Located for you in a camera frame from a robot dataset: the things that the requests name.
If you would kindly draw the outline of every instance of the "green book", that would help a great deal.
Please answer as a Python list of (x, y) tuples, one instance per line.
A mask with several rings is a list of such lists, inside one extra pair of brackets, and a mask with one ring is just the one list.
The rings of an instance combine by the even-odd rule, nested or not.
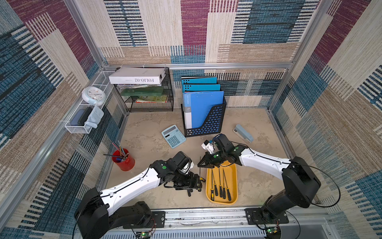
[(138, 103), (166, 103), (167, 96), (140, 96), (136, 100)]
[(146, 88), (124, 89), (121, 92), (121, 96), (161, 96), (162, 93), (162, 86), (152, 86)]

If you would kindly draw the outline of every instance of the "robotic arm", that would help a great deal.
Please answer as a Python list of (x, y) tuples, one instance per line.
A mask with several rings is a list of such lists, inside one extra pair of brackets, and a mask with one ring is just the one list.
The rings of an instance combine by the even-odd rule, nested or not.
[[(215, 153), (213, 143), (218, 148)], [(212, 141), (205, 141), (202, 147), (208, 152), (198, 163), (198, 167), (220, 167), (228, 160), (231, 164), (260, 169), (284, 182), (285, 189), (271, 195), (261, 207), (260, 218), (264, 223), (274, 223), (280, 214), (293, 206), (309, 207), (321, 186), (320, 180), (300, 157), (293, 160), (281, 159), (256, 152), (246, 145), (234, 146), (224, 134), (215, 136)]]
[(87, 191), (74, 217), (77, 219), (83, 239), (101, 238), (108, 230), (124, 225), (145, 227), (152, 218), (152, 212), (145, 202), (122, 207), (139, 194), (164, 185), (175, 190), (202, 190), (199, 175), (190, 172), (194, 163), (183, 152), (178, 152), (167, 161), (157, 160), (145, 171), (115, 187), (98, 192), (96, 188)]
[[(213, 144), (217, 146), (217, 152), (214, 152)], [(293, 160), (280, 159), (256, 152), (246, 145), (234, 146), (224, 134), (215, 136), (212, 141), (206, 141), (202, 147), (208, 152), (198, 163), (198, 167), (220, 167), (223, 162), (228, 161), (231, 164), (260, 169), (284, 182), (285, 189), (271, 195), (259, 210), (259, 215), (253, 215), (259, 219), (259, 224), (275, 223), (279, 215), (293, 206), (309, 207), (321, 186), (316, 175), (299, 157)], [(153, 162), (139, 175), (115, 187), (101, 192), (96, 188), (90, 189), (74, 213), (83, 239), (101, 238), (108, 230), (124, 225), (147, 227), (152, 212), (145, 202), (122, 206), (161, 184), (166, 188), (187, 190), (189, 196), (193, 189), (200, 192), (203, 179), (189, 171), (193, 166), (189, 157), (178, 152), (167, 161)], [(166, 186), (168, 182), (173, 182), (173, 186)]]

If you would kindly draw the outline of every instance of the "floor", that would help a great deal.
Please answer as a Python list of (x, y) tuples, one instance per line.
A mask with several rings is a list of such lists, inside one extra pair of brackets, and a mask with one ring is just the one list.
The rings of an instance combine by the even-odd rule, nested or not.
[[(205, 152), (201, 144), (205, 140), (212, 139), (215, 135), (189, 137), (186, 142), (171, 149), (161, 132), (173, 124), (183, 130), (180, 111), (131, 113), (122, 136), (121, 145), (129, 150), (136, 163), (134, 168), (127, 172), (120, 170), (114, 164), (107, 182), (107, 188), (136, 176), (155, 160), (172, 158), (178, 151), (183, 151), (193, 160), (195, 166), (191, 171), (199, 173), (199, 168), (196, 165)], [(280, 158), (286, 157), (265, 109), (226, 109), (222, 133), (229, 140), (242, 142), (232, 131), (236, 124), (243, 126), (253, 136), (254, 141), (249, 145), (252, 149)], [(206, 172), (207, 169), (202, 168), (201, 176), (206, 178)], [(271, 194), (274, 195), (284, 189), (281, 180), (258, 169), (238, 165), (237, 173), (239, 196), (234, 206), (262, 205)], [(202, 192), (194, 190), (191, 197), (187, 196), (186, 191), (166, 189), (161, 185), (142, 193), (126, 205), (133, 205), (138, 201), (145, 201), (151, 209), (221, 206), (207, 199), (204, 183)]]

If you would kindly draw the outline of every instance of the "stapler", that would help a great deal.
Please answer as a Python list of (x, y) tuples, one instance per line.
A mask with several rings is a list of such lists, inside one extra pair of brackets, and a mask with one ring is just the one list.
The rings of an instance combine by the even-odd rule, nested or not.
[(242, 140), (245, 142), (251, 143), (253, 141), (253, 137), (250, 133), (248, 133), (241, 125), (237, 124), (233, 129), (233, 132), (237, 134)]

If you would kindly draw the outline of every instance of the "white clock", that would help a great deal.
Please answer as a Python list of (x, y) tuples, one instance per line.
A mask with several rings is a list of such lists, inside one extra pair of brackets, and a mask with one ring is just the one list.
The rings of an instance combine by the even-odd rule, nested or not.
[(97, 104), (97, 106), (100, 106), (105, 102), (106, 97), (101, 89), (95, 86), (89, 86), (82, 91), (82, 99), (89, 104)]

